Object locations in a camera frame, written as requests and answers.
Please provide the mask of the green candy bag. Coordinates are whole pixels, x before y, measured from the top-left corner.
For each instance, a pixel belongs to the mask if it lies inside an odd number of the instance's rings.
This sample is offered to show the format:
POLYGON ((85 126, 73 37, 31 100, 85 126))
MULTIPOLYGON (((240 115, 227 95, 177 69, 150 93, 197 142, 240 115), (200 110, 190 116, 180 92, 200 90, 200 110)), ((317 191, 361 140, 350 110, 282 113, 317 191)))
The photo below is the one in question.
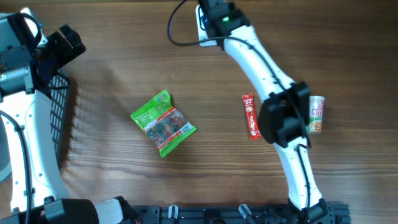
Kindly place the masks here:
POLYGON ((153 142, 161 157, 168 155, 197 130, 172 106, 171 95, 167 90, 133 112, 131 118, 153 142))

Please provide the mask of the red Nescafe stick sachet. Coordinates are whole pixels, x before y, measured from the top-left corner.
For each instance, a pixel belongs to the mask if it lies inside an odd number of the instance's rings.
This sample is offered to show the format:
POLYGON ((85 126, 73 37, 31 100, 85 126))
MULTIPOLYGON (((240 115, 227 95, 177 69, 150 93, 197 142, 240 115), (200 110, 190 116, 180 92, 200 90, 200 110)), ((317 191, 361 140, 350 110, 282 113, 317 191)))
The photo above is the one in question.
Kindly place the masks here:
POLYGON ((262 135, 259 132, 259 128, 257 125, 257 116, 254 106, 254 97, 252 93, 243 95, 243 105, 246 113, 246 119, 248 122, 250 139, 261 139, 262 135))

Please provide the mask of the cup noodles container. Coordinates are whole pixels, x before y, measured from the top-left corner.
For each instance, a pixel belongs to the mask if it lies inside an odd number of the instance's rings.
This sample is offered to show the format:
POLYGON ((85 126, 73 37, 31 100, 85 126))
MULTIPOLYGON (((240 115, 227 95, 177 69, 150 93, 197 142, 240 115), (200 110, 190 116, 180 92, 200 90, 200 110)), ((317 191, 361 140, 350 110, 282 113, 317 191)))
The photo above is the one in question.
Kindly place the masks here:
POLYGON ((324 101, 323 96, 310 96, 309 123, 307 125, 307 131, 310 134, 319 134, 322 131, 324 101))

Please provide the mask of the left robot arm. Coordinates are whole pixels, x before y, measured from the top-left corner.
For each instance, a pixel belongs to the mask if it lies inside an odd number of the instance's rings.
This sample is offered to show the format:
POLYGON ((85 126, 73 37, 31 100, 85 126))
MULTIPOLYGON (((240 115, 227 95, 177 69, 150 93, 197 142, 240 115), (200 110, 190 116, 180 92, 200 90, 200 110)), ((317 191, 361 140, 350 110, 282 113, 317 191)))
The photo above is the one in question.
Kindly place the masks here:
POLYGON ((53 79, 86 50, 68 25, 51 35, 29 9, 1 18, 1 132, 9 151, 13 189, 4 223, 121 223, 121 202, 72 199, 53 144, 52 95, 68 89, 53 79))

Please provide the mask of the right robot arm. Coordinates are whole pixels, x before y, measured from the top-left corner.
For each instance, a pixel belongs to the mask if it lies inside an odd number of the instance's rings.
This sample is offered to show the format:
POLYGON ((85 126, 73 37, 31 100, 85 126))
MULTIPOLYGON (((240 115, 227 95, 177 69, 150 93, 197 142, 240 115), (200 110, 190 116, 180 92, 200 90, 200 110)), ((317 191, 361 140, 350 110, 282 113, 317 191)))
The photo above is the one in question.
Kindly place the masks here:
POLYGON ((257 125, 282 163, 289 187, 289 202, 304 223, 315 223, 328 209, 317 188, 308 151, 310 89, 296 83, 262 46, 248 17, 229 1, 199 1, 202 24, 216 43, 241 67, 261 100, 257 125))

